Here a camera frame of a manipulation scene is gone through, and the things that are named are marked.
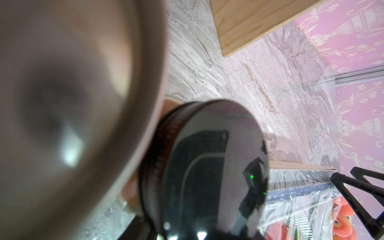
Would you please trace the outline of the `striped plate of peaches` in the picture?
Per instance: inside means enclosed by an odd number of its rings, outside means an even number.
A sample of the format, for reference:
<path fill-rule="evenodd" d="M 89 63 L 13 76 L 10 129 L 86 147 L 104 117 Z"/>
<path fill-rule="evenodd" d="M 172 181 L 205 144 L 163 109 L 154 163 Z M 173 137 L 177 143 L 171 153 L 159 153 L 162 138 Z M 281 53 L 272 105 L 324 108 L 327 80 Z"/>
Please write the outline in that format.
<path fill-rule="evenodd" d="M 333 199 L 333 240 L 358 240 L 357 231 L 352 225 L 354 215 L 354 210 L 344 197 Z"/>

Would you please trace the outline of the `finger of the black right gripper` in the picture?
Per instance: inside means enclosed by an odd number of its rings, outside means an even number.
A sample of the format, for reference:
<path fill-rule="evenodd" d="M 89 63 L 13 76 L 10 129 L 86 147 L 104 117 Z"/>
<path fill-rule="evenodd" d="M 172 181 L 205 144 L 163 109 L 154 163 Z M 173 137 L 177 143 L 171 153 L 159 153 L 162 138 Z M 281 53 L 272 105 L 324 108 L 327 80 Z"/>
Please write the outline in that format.
<path fill-rule="evenodd" d="M 374 240 L 384 238 L 384 173 L 359 167 L 331 175 L 331 182 L 347 200 Z"/>

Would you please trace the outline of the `cream plastic wrap dispenser box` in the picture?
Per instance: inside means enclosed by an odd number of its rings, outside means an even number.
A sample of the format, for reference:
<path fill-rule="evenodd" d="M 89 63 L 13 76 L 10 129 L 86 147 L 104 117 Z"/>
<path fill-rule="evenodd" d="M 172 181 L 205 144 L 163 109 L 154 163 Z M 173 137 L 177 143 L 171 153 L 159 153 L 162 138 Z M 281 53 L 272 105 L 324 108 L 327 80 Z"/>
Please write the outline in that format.
<path fill-rule="evenodd" d="M 312 197 L 332 190 L 334 167 L 298 162 L 269 161 L 267 204 L 287 202 L 300 197 Z"/>

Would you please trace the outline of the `transparent plastic wrap sheet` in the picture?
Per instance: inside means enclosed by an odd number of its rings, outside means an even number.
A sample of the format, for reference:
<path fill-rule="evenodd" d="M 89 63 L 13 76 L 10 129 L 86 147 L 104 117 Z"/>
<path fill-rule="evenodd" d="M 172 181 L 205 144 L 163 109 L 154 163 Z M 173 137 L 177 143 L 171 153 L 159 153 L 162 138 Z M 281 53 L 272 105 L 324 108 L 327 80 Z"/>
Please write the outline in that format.
<path fill-rule="evenodd" d="M 293 211 L 306 211 L 310 215 L 314 231 L 313 240 L 330 240 L 333 236 L 332 209 L 333 199 L 340 196 L 336 187 L 312 197 L 300 197 L 287 202 L 267 204 L 263 217 L 260 219 L 259 232 L 265 236 L 269 225 Z"/>

